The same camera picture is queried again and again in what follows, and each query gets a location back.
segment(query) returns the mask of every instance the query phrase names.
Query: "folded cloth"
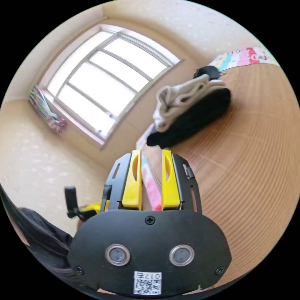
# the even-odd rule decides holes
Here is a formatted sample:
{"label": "folded cloth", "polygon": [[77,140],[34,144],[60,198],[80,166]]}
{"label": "folded cloth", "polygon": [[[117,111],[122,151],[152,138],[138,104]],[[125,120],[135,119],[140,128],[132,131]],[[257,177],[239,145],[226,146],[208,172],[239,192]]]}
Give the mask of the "folded cloth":
{"label": "folded cloth", "polygon": [[165,132],[159,132],[154,124],[147,137],[147,146],[158,145],[165,149],[187,140],[224,115],[229,107],[230,97],[230,90],[227,88],[213,90],[180,115]]}
{"label": "folded cloth", "polygon": [[173,87],[165,86],[156,94],[157,106],[153,114],[157,131],[165,132],[175,119],[212,91],[224,88],[222,80],[210,80],[209,75],[191,79]]}

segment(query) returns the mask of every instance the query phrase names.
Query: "person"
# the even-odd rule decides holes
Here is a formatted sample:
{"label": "person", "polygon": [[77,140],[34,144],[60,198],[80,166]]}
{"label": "person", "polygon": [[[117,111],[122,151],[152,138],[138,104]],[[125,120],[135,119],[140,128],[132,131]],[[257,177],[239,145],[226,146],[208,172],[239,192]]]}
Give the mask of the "person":
{"label": "person", "polygon": [[[34,257],[48,271],[71,287],[92,289],[80,282],[67,261],[72,236],[48,222],[36,211],[16,207],[1,184],[0,197],[14,230]],[[82,221],[79,221],[77,229],[80,229],[81,225]],[[102,289],[97,291],[110,293]]]}

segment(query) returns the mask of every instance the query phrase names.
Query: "hanging items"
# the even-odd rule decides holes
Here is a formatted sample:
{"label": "hanging items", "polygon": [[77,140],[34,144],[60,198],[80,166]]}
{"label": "hanging items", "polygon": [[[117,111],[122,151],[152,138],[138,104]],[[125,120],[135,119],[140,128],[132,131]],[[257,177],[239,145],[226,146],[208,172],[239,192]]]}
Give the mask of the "hanging items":
{"label": "hanging items", "polygon": [[37,113],[47,122],[48,126],[52,130],[56,131],[57,133],[61,133],[63,129],[65,129],[67,124],[66,120],[59,118],[58,115],[51,112],[45,96],[37,84],[30,92],[29,101]]}

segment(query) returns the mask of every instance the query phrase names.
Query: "window pane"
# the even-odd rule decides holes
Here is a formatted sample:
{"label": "window pane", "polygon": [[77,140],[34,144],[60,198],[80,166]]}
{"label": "window pane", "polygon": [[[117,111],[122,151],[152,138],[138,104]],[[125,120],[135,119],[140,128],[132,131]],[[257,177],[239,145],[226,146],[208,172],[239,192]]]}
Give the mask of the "window pane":
{"label": "window pane", "polygon": [[115,123],[105,112],[89,102],[85,97],[78,94],[68,85],[65,85],[58,95],[58,98],[71,110],[88,122],[96,131],[106,136]]}
{"label": "window pane", "polygon": [[110,55],[98,51],[90,60],[140,91],[149,81],[138,72]]}
{"label": "window pane", "polygon": [[164,64],[146,51],[120,38],[108,44],[104,49],[132,63],[151,78],[166,68]]}
{"label": "window pane", "polygon": [[112,35],[112,33],[101,31],[82,44],[56,72],[50,84],[48,85],[48,90],[53,95],[56,95],[68,75],[80,63],[80,61],[83,60],[83,58],[87,56],[95,47]]}
{"label": "window pane", "polygon": [[135,93],[98,68],[84,63],[70,83],[118,116]]}

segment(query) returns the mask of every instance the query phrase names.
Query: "qr code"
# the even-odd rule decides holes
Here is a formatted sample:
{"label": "qr code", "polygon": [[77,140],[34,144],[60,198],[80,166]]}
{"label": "qr code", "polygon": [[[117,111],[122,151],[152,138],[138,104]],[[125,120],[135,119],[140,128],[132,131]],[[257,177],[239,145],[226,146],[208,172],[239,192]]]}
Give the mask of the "qr code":
{"label": "qr code", "polygon": [[133,293],[140,295],[160,295],[161,286],[161,280],[135,278]]}

